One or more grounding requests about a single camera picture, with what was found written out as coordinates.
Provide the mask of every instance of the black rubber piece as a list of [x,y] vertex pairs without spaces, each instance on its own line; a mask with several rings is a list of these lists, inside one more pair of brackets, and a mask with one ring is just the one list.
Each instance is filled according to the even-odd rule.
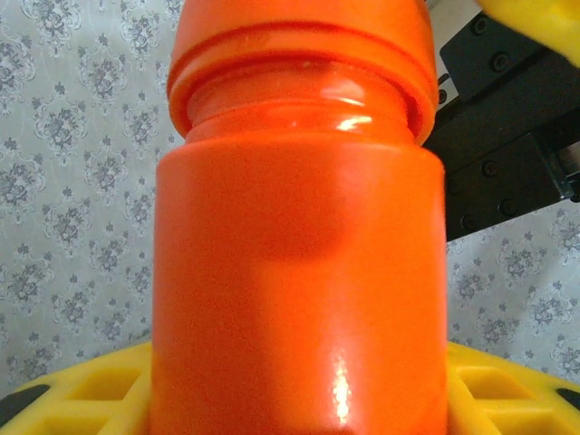
[[45,394],[50,388],[48,385],[35,385],[26,390],[8,394],[0,400],[0,428],[24,411],[27,406]]
[[567,388],[559,388],[556,392],[568,403],[580,411],[580,392],[568,390]]

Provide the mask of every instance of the floral damask pattern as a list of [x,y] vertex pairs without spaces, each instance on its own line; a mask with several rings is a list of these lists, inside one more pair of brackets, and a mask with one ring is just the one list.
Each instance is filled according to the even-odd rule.
[[48,44],[57,59],[64,47],[71,48],[73,30],[81,28],[81,8],[74,0],[22,0],[22,12],[34,20],[39,44]]
[[[182,0],[0,6],[0,396],[150,338]],[[447,244],[449,338],[580,382],[580,208]]]
[[0,115],[11,113],[13,102],[24,100],[21,90],[35,75],[30,54],[32,39],[26,35],[11,36],[0,16]]

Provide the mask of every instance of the bottle body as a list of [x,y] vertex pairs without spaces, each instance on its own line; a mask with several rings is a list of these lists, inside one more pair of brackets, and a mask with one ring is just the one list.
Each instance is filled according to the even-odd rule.
[[407,100],[309,58],[191,95],[158,169],[152,435],[445,433],[443,171]]

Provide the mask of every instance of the screw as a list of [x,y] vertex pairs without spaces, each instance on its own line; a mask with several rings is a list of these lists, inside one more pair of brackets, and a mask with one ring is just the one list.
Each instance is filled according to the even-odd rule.
[[499,211],[508,217],[512,218],[517,214],[517,204],[513,199],[504,199],[499,203]]
[[447,101],[447,92],[443,89],[439,89],[439,104],[443,104]]
[[509,56],[507,53],[495,53],[489,61],[489,68],[494,73],[501,73],[509,66]]
[[462,217],[461,226],[467,231],[475,231],[476,223],[473,215],[465,215]]
[[450,179],[447,182],[447,191],[451,195],[457,195],[459,193],[459,191],[460,191],[460,189],[459,189],[459,183],[455,179]]
[[498,164],[493,160],[486,160],[481,165],[481,172],[486,177],[495,177],[498,174]]
[[471,23],[471,32],[476,36],[483,35],[488,30],[488,18],[485,15],[478,16]]

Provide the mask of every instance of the orange cap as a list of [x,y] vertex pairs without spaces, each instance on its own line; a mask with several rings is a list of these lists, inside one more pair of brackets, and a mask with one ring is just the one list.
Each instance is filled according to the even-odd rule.
[[422,0],[203,0],[183,6],[169,71],[169,113],[191,129],[191,94],[217,72],[273,58],[328,59],[379,74],[401,88],[409,127],[422,144],[438,94]]

